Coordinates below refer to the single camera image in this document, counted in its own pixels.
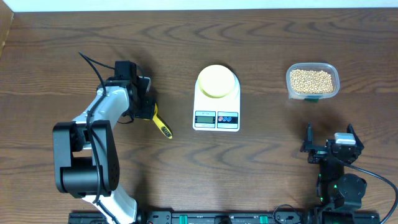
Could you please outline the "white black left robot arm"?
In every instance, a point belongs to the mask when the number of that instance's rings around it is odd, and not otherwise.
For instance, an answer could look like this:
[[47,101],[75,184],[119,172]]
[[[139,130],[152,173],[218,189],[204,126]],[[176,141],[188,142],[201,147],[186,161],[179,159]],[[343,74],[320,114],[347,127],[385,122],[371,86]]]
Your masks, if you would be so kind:
[[108,223],[144,223],[145,215],[119,182],[113,129],[122,116],[153,114],[153,101],[146,97],[150,78],[139,76],[139,67],[130,61],[117,61],[113,70],[81,115],[53,127],[55,185],[94,205]]

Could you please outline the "yellow measuring scoop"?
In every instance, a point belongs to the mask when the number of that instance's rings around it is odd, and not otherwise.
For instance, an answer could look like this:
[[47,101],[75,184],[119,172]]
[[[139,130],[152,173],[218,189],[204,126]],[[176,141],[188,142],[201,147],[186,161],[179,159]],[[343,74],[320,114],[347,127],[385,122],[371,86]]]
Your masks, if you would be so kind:
[[173,138],[173,134],[170,128],[164,121],[161,120],[160,116],[158,115],[157,104],[154,105],[154,112],[151,119],[148,118],[147,120],[152,120],[165,137],[167,137],[168,139]]

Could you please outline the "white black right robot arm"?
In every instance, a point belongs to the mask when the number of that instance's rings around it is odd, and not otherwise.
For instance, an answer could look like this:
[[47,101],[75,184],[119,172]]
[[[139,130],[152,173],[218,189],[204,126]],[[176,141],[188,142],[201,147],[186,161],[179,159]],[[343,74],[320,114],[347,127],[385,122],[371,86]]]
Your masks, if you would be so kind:
[[317,196],[321,204],[307,211],[304,223],[354,223],[354,213],[362,206],[367,182],[355,174],[345,173],[364,146],[352,125],[345,133],[335,133],[324,146],[314,144],[313,127],[308,125],[301,152],[308,154],[308,163],[318,164]]

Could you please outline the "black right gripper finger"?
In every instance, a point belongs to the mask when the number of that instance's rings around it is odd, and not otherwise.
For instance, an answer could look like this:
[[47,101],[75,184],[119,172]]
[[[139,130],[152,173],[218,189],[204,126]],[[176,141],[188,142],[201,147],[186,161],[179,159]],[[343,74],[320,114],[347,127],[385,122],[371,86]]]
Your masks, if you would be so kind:
[[356,142],[356,146],[357,146],[358,148],[364,149],[364,145],[363,145],[363,143],[360,141],[358,135],[355,133],[354,128],[353,128],[353,125],[352,125],[352,124],[349,124],[346,130],[347,130],[347,133],[353,135],[354,140],[355,140],[355,142]]
[[313,149],[313,128],[312,124],[308,123],[306,135],[304,137],[300,152],[310,152]]

